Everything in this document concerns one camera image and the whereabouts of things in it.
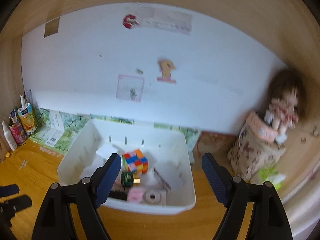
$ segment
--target spray bottle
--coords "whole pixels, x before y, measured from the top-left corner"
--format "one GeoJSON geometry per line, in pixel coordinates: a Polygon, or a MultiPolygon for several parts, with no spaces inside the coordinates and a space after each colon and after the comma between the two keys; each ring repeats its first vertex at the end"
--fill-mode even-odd
{"type": "Polygon", "coordinates": [[[17,145],[16,141],[14,140],[9,128],[5,125],[5,122],[2,122],[2,127],[3,127],[3,133],[4,133],[5,139],[7,140],[8,144],[10,146],[10,149],[12,151],[14,151],[15,149],[17,149],[18,145],[17,145]]]}

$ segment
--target rubik's cube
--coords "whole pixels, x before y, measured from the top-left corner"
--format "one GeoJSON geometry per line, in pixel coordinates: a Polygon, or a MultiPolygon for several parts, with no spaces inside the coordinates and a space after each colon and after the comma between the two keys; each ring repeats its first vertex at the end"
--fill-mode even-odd
{"type": "Polygon", "coordinates": [[[122,160],[126,171],[141,174],[147,173],[148,171],[148,160],[138,149],[123,154],[122,160]]]}

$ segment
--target doll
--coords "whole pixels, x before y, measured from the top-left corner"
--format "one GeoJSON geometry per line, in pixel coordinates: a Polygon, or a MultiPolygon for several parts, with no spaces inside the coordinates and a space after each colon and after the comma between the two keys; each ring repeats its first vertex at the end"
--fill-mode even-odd
{"type": "Polygon", "coordinates": [[[278,131],[276,142],[282,144],[287,139],[287,129],[294,128],[304,114],[306,90],[297,72],[284,69],[273,78],[268,92],[272,100],[264,120],[278,131]]]}

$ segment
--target pen holder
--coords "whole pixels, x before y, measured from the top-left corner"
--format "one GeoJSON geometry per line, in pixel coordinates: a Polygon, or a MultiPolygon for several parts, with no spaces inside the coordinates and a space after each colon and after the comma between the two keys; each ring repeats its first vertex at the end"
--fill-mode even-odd
{"type": "Polygon", "coordinates": [[[17,120],[13,125],[9,125],[9,129],[18,145],[22,145],[26,141],[27,135],[20,120],[17,120]]]}
{"type": "Polygon", "coordinates": [[[25,109],[20,107],[18,109],[18,116],[27,135],[33,134],[38,127],[38,122],[35,118],[31,103],[26,103],[25,109]]]}

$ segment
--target white box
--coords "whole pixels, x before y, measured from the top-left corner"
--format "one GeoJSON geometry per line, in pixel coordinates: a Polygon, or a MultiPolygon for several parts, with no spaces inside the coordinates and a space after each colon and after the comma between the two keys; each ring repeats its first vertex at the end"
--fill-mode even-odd
{"type": "Polygon", "coordinates": [[[146,176],[141,185],[160,187],[153,175],[156,162],[172,162],[182,173],[184,186],[178,191],[167,193],[165,206],[130,203],[108,198],[104,206],[129,212],[175,215],[194,207],[196,194],[184,135],[179,131],[155,129],[137,125],[91,119],[80,132],[58,167],[62,186],[76,184],[82,170],[91,165],[96,151],[103,144],[110,143],[125,152],[139,148],[149,161],[146,176]]]}

